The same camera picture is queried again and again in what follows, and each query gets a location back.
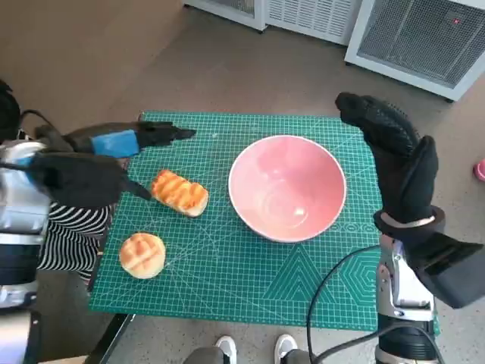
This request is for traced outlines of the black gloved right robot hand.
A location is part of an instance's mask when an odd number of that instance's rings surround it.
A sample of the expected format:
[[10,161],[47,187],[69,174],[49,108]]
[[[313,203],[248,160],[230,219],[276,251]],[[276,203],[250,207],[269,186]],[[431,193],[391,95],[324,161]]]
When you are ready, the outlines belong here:
[[335,104],[371,149],[386,217],[398,224],[430,221],[439,167],[434,138],[420,137],[404,112],[372,96],[340,93]]

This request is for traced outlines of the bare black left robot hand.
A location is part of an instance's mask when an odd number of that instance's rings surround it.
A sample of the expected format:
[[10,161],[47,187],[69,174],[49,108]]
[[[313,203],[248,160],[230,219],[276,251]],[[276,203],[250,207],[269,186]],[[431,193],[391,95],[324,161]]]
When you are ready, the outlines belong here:
[[171,121],[111,122],[65,134],[61,137],[63,150],[76,156],[65,162],[62,183],[51,191],[52,199],[83,208],[110,205],[123,192],[150,200],[151,193],[130,180],[108,158],[130,158],[146,147],[169,146],[175,140],[187,140],[195,135],[195,130],[177,127]]

